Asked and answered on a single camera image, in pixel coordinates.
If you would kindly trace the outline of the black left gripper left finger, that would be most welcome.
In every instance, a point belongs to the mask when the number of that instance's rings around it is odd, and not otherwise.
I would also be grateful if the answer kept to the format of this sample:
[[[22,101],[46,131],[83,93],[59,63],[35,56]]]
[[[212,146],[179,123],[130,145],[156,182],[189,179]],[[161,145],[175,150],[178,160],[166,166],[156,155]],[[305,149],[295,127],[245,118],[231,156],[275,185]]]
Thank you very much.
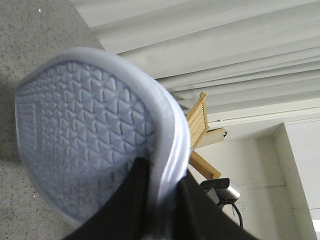
[[[67,240],[140,240],[143,237],[150,163],[138,157],[118,190]]]

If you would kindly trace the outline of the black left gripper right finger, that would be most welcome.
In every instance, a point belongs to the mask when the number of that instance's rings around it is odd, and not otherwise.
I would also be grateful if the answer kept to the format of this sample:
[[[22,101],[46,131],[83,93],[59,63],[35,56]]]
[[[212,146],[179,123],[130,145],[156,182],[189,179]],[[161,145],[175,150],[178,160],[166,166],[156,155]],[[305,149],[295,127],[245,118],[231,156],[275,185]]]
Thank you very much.
[[[174,240],[255,240],[231,220],[188,171],[177,185]]]

